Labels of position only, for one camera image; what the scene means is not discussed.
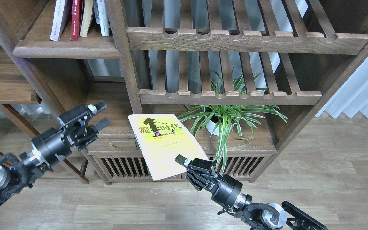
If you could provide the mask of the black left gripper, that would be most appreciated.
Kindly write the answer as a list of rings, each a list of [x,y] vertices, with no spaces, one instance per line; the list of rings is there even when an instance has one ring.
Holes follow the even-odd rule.
[[[99,131],[111,124],[104,118],[92,126],[86,126],[93,116],[105,109],[106,103],[100,101],[87,107],[80,104],[58,116],[61,129],[51,128],[31,139],[33,149],[27,154],[27,167],[46,165],[51,168],[71,154],[71,147],[76,150],[86,148],[97,139]]]

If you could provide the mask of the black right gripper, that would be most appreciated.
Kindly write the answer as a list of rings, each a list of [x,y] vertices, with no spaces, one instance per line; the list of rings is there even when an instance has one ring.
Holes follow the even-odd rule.
[[[225,174],[219,175],[214,162],[195,158],[190,160],[178,155],[175,161],[187,169],[186,178],[197,191],[205,189],[212,194],[212,201],[219,204],[224,211],[242,211],[252,203],[252,196],[241,192],[243,184]]]

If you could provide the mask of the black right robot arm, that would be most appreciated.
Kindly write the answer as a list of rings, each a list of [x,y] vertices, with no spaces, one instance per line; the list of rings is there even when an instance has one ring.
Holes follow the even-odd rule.
[[[229,175],[221,176],[214,163],[182,155],[175,159],[186,168],[187,180],[201,191],[212,194],[212,201],[222,207],[218,215],[228,213],[249,225],[252,230],[280,230],[288,225],[293,230],[326,230],[327,227],[288,201],[276,203],[253,203],[252,196],[241,192],[243,184]]]

